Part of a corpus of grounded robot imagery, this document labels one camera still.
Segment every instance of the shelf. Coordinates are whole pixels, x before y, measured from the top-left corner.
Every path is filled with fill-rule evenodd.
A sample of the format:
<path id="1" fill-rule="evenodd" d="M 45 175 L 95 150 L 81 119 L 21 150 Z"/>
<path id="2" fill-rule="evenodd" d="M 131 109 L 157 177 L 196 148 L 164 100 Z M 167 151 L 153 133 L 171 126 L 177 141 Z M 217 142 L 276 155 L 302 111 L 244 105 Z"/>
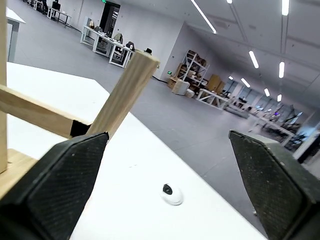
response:
<path id="1" fill-rule="evenodd" d="M 196 60 L 194 60 L 193 63 L 194 63 L 194 64 L 197 64 L 199 67 L 201 67 L 201 68 L 203 68 L 203 69 L 206 69 L 205 66 L 202 66 L 202 65 L 201 65 L 200 63 L 198 63 Z"/>

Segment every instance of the wooden frame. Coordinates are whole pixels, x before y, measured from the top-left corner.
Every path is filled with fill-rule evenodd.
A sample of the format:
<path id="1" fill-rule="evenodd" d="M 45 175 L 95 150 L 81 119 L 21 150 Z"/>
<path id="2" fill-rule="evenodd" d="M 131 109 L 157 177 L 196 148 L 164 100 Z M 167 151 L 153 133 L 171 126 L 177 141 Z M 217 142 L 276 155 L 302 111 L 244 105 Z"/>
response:
<path id="1" fill-rule="evenodd" d="M 7 32 L 5 0 L 0 1 L 0 29 Z M 90 125 L 7 87 L 6 39 L 5 34 L 0 35 L 0 199 L 37 162 L 14 149 L 7 149 L 7 114 L 65 138 L 99 132 L 108 132 L 112 138 L 160 63 L 137 50 Z"/>

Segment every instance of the window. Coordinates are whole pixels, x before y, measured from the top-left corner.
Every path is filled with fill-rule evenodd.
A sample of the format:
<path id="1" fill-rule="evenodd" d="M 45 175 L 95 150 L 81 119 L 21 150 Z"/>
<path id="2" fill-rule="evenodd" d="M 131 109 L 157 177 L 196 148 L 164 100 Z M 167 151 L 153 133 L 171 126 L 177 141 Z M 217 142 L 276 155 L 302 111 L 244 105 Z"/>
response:
<path id="1" fill-rule="evenodd" d="M 259 96 L 260 94 L 255 91 L 255 90 L 251 90 L 248 94 L 248 96 L 246 97 L 246 101 L 248 104 L 252 104 L 254 102 L 254 100 Z"/>
<path id="2" fill-rule="evenodd" d="M 229 80 L 226 82 L 226 84 L 224 85 L 223 90 L 225 90 L 226 92 L 228 92 L 228 91 L 229 91 L 229 88 L 231 87 L 231 85 L 232 85 L 233 83 L 234 83 L 234 81 L 229 79 Z"/>
<path id="3" fill-rule="evenodd" d="M 269 103 L 270 100 L 271 100 L 271 99 L 270 99 L 269 97 L 263 96 L 263 97 L 258 101 L 258 103 L 256 104 L 256 107 L 257 107 L 257 108 L 263 108 L 264 110 L 268 110 L 268 109 L 266 108 L 266 106 L 268 105 L 268 103 Z"/>
<path id="4" fill-rule="evenodd" d="M 248 95 L 249 95 L 249 93 L 250 93 L 251 91 L 252 91 L 252 90 L 251 90 L 250 88 L 244 87 L 244 88 L 242 89 L 242 91 L 240 92 L 240 94 L 239 94 L 239 98 L 245 98 L 245 99 L 247 99 L 247 97 L 248 97 Z"/>

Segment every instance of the person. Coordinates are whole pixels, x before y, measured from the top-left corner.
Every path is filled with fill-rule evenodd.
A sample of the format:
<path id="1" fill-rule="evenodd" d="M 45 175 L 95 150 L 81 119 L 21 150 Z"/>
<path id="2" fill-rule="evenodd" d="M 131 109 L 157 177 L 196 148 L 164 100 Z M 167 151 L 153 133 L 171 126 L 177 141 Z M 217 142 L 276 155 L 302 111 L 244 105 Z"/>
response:
<path id="1" fill-rule="evenodd" d="M 42 0 L 42 4 L 43 4 L 43 7 L 44 7 L 43 13 L 47 14 L 48 13 L 47 0 Z"/>

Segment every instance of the white table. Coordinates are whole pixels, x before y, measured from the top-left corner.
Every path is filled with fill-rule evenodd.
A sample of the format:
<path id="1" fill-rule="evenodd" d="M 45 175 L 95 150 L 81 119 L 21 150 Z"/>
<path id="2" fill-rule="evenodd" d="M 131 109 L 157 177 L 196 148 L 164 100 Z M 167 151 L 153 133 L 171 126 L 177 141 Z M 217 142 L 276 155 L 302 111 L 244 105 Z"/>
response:
<path id="1" fill-rule="evenodd" d="M 64 15 L 65 16 L 65 21 L 62 21 L 60 19 L 60 15 Z M 49 19 L 53 19 L 53 20 L 56 20 L 58 23 L 62 23 L 64 24 L 65 26 L 68 26 L 68 19 L 71 19 L 72 17 L 70 15 L 68 15 L 67 13 L 65 12 L 62 12 L 62 11 L 58 11 L 54 8 L 52 8 L 51 6 L 48 6 L 48 13 L 47 13 L 47 18 Z"/>
<path id="2" fill-rule="evenodd" d="M 86 36 L 88 34 L 88 32 L 91 32 L 95 35 L 95 39 L 94 39 L 94 43 L 91 44 L 89 41 L 86 40 Z M 99 39 L 102 38 L 103 40 L 105 40 L 107 47 L 106 47 L 106 53 L 103 53 L 101 51 L 98 50 L 98 43 L 99 43 Z M 101 32 L 97 32 L 94 29 L 88 27 L 88 26 L 83 26 L 83 31 L 81 34 L 81 39 L 80 39 L 80 43 L 82 44 L 86 44 L 92 47 L 92 51 L 96 54 L 100 54 L 102 56 L 105 56 L 109 59 L 109 63 L 110 64 L 114 64 L 116 66 L 122 67 L 122 68 L 126 68 L 129 60 L 131 59 L 131 56 L 134 54 L 134 52 L 122 45 L 119 42 L 114 41 L 112 38 L 105 36 L 103 33 Z M 120 55 L 119 58 L 119 62 L 121 64 L 119 64 L 118 62 L 114 62 L 113 60 L 115 59 L 115 55 L 116 55 L 116 47 L 119 47 L 122 50 L 122 53 Z"/>
<path id="3" fill-rule="evenodd" d="M 201 97 L 203 93 L 207 93 L 208 96 Z M 210 102 L 204 101 L 204 100 L 206 100 L 208 98 L 211 98 Z M 200 92 L 199 92 L 198 97 L 196 98 L 196 100 L 201 102 L 201 103 L 207 104 L 207 105 L 209 105 L 211 107 L 218 108 L 220 110 L 223 110 L 225 105 L 229 102 L 228 98 L 224 98 L 222 96 L 219 96 L 219 95 L 217 95 L 217 94 L 215 94 L 215 93 L 213 93 L 211 91 L 208 91 L 206 89 L 200 89 Z M 212 105 L 214 100 L 216 100 L 217 106 Z"/>
<path id="4" fill-rule="evenodd" d="M 12 25 L 10 43 L 8 46 L 8 62 L 15 61 L 16 48 L 17 48 L 17 40 L 20 24 L 25 24 L 26 22 L 19 17 L 14 11 L 10 8 L 6 8 L 5 16 L 8 24 Z"/>
<path id="5" fill-rule="evenodd" d="M 95 39 L 94 39 L 94 43 L 93 44 L 91 44 L 89 41 L 86 40 L 86 36 L 88 35 L 88 32 L 91 32 L 91 33 L 93 33 L 95 35 Z M 89 45 L 89 46 L 94 48 L 96 42 L 98 43 L 97 38 L 98 38 L 98 32 L 97 31 L 95 31 L 94 29 L 92 29 L 92 28 L 90 28 L 88 26 L 83 26 L 83 31 L 81 33 L 81 39 L 80 39 L 80 43 L 81 44 L 86 44 L 86 45 Z"/>
<path id="6" fill-rule="evenodd" d="M 275 129 L 280 130 L 281 132 L 285 133 L 286 135 L 288 135 L 288 137 L 281 143 L 282 146 L 285 146 L 289 143 L 290 139 L 292 139 L 296 134 L 294 134 L 293 132 L 284 129 L 283 127 L 275 124 L 274 122 L 269 121 L 268 119 L 264 118 L 264 117 L 260 117 L 256 120 L 256 122 L 252 125 L 252 128 L 249 130 L 249 132 L 252 132 L 253 128 L 255 126 L 257 126 L 259 124 L 260 121 L 263 121 L 266 125 L 269 125 Z"/>
<path id="7" fill-rule="evenodd" d="M 8 63 L 7 85 L 93 121 L 109 94 L 96 81 Z M 39 159 L 65 139 L 8 116 L 8 147 Z M 160 197 L 176 184 L 184 202 Z M 246 219 L 132 114 L 108 143 L 72 240 L 265 240 Z"/>

